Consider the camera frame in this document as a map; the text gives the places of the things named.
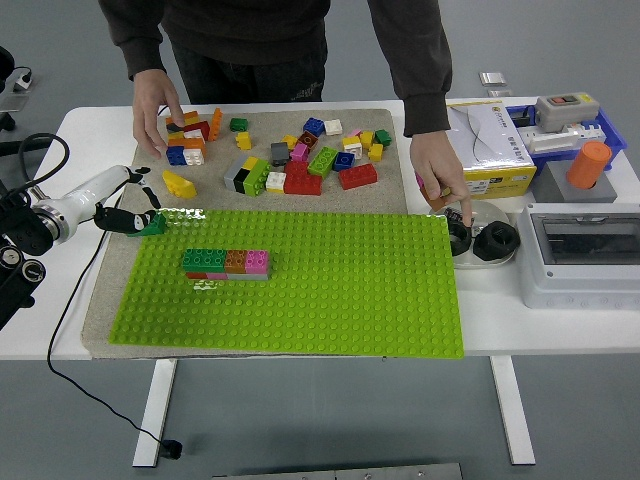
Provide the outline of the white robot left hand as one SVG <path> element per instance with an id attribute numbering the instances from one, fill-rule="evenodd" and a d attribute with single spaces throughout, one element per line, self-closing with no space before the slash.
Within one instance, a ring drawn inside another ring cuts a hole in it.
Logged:
<path id="1" fill-rule="evenodd" d="M 71 238 L 81 223 L 93 220 L 102 230 L 135 234 L 141 232 L 155 218 L 155 211 L 161 207 L 158 197 L 146 184 L 145 174 L 150 169 L 141 167 L 131 170 L 117 165 L 87 180 L 82 185 L 55 202 L 60 214 L 60 242 Z M 105 207 L 105 202 L 126 184 L 138 184 L 147 195 L 153 209 L 144 213 L 132 213 L 116 207 Z"/>

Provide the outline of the person's right hand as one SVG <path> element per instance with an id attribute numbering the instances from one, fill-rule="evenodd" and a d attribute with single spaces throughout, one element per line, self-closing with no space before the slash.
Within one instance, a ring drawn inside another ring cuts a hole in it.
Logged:
<path id="1" fill-rule="evenodd" d="M 157 115 L 166 106 L 175 125 L 185 126 L 184 114 L 173 82 L 161 69 L 144 70 L 134 75 L 132 104 L 133 137 L 138 146 L 160 159 L 167 144 L 160 135 Z"/>

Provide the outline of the person's left hand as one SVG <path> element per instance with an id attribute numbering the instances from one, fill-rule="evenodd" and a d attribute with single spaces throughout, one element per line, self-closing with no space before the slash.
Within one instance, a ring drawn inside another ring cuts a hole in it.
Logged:
<path id="1" fill-rule="evenodd" d="M 410 160 L 422 178 L 425 199 L 437 210 L 458 202 L 464 225 L 472 225 L 472 203 L 462 165 L 445 131 L 416 134 L 411 139 Z"/>

